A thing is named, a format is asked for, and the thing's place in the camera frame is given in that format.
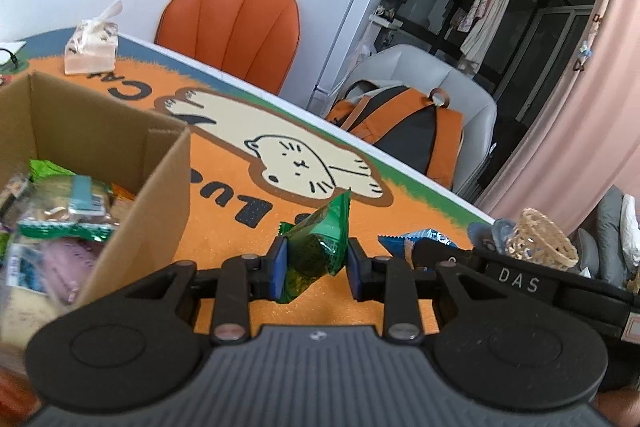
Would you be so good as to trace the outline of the person right hand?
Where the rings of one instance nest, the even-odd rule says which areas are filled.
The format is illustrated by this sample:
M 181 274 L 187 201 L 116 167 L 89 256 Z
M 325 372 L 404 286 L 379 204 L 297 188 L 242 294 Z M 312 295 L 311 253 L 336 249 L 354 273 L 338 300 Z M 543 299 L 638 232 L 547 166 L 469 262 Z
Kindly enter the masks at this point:
M 640 391 L 624 388 L 599 393 L 594 400 L 596 409 L 617 427 L 640 426 Z

